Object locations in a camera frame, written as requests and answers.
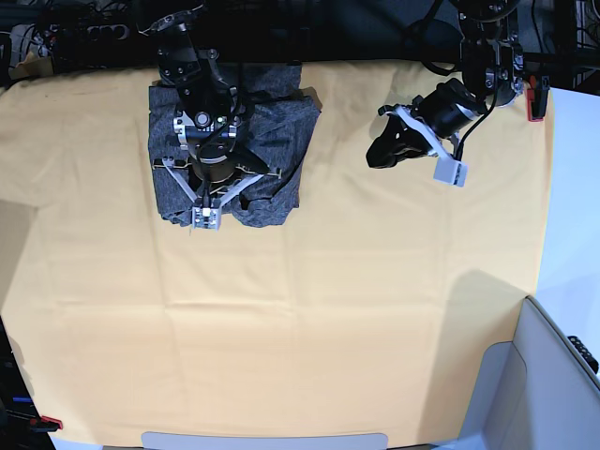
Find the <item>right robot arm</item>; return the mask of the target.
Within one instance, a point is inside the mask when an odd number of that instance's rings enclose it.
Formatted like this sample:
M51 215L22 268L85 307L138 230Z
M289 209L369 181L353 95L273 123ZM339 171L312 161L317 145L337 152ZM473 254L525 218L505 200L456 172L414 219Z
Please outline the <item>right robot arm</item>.
M200 186L193 190L168 157L163 166L196 210L207 216L270 170L238 142L242 126L253 113L241 84L225 81L218 69L217 50L200 50L192 43L192 22L202 9L201 1L179 7L140 1L134 14L138 31L157 43L161 79L177 91L172 127L179 146L188 152L187 165Z

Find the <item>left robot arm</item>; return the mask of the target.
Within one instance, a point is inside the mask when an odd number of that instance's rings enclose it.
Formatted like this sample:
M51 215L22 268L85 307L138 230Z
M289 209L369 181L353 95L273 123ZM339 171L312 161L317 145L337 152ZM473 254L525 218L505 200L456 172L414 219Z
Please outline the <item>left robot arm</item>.
M412 25L410 37L422 65L444 82L409 105L383 105L387 124L367 150L367 165L386 169L406 159L433 157L461 164L467 139L498 108L523 92L523 51L516 30L516 1L455 1L461 41L458 60L441 67L426 37L441 7L435 2Z

